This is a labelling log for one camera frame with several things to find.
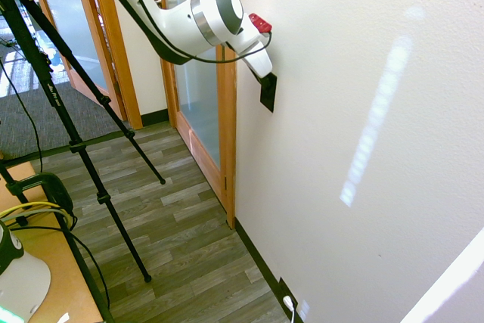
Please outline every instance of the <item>glass door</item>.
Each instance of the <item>glass door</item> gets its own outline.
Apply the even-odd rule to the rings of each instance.
[[[172,8],[184,1],[166,0],[166,7]],[[216,50],[208,50],[199,57],[215,60]],[[179,110],[220,169],[217,67],[189,61],[181,66],[175,65],[175,79]]]
[[[155,0],[172,8],[184,0]],[[230,49],[217,47],[201,57],[235,57]],[[235,224],[235,64],[190,61],[176,66],[162,61],[170,123],[176,127],[198,166]]]
[[[57,31],[73,51],[98,89],[110,96],[111,107],[119,117],[126,118],[120,95],[113,87],[114,71],[109,61],[106,41],[100,25],[95,0],[39,0],[44,14],[56,26]],[[71,85],[88,98],[96,101],[77,72],[66,62],[64,66]]]

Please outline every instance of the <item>yellow cable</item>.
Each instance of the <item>yellow cable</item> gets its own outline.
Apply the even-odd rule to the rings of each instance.
[[[18,210],[20,208],[25,208],[25,207],[30,207],[30,206],[50,206],[50,207],[57,207],[57,208],[62,208],[61,206],[59,206],[58,204],[55,204],[55,203],[51,203],[51,202],[47,202],[47,201],[41,201],[41,202],[28,202],[28,203],[22,203],[22,204],[19,204],[17,206],[14,206],[12,208],[9,208],[5,211],[1,211],[0,212],[0,218],[9,214],[10,212],[14,212],[15,210]]]
[[[11,219],[16,219],[17,217],[33,216],[40,213],[60,213],[62,216],[64,216],[68,228],[71,228],[73,225],[73,218],[69,216],[66,210],[57,210],[53,208],[44,208],[40,210],[27,210],[26,212],[18,213],[17,215],[3,217],[0,220],[2,222],[7,222],[7,221],[10,221]]]
[[[66,213],[67,225],[69,226],[69,228],[72,227],[72,225],[73,225],[72,216],[69,215],[69,213],[67,213],[67,211],[65,209],[63,209],[61,206],[59,206],[58,204],[48,202],[48,201],[36,201],[36,202],[28,202],[28,203],[19,204],[17,206],[9,208],[5,211],[1,211],[0,212],[0,218],[9,214],[10,212],[14,212],[15,210],[19,210],[19,209],[24,208],[24,207],[37,207],[37,206],[50,206],[50,207],[56,207],[56,208],[63,210]]]

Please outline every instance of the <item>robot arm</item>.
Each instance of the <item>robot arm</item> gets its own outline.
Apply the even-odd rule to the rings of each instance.
[[[263,35],[244,13],[240,0],[187,0],[172,9],[154,0],[120,0],[143,29],[158,55],[184,64],[213,46],[226,44],[258,78],[271,73]]]

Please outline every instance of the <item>power plug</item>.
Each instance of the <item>power plug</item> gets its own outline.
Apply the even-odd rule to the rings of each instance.
[[[291,312],[294,312],[294,305],[293,305],[293,300],[288,296],[286,295],[282,301],[284,302],[285,306],[291,311]]]
[[[286,305],[286,307],[293,313],[293,317],[290,320],[290,323],[294,323],[294,315],[296,314],[296,310],[294,309],[294,304],[293,300],[286,295],[284,298],[282,298],[282,301]]]

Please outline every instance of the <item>wood laminate floor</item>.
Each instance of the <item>wood laminate floor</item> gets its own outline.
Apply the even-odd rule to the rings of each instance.
[[[165,185],[126,138],[89,146],[88,153],[153,276],[149,284],[107,208],[96,201],[79,155],[44,159],[44,171],[57,174],[73,199],[79,217],[73,232],[104,273],[116,322],[288,322],[178,132],[161,123],[137,132],[136,140]],[[38,160],[33,165],[39,169]]]

